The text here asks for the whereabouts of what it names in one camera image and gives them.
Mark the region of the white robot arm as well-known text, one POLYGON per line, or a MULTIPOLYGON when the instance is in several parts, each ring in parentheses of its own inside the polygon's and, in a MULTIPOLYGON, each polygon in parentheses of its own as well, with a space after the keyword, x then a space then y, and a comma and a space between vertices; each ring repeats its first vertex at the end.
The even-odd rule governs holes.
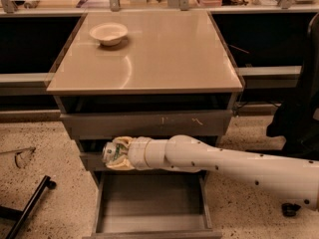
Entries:
POLYGON ((218 148, 187 135, 116 137, 105 144, 102 160, 112 170, 215 171, 285 202, 319 209, 319 163, 314 160, 218 148))

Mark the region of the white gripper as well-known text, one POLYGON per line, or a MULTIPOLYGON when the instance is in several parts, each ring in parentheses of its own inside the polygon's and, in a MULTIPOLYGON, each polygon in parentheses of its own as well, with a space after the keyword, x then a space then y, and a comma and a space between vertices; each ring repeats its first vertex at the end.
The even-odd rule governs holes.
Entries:
POLYGON ((128 158, 121 156, 116 160, 109 161, 107 167, 113 170, 147 170, 148 166, 145 153, 148 143, 151 141, 149 137, 118 136, 113 139, 113 144, 119 149, 128 149, 128 158))

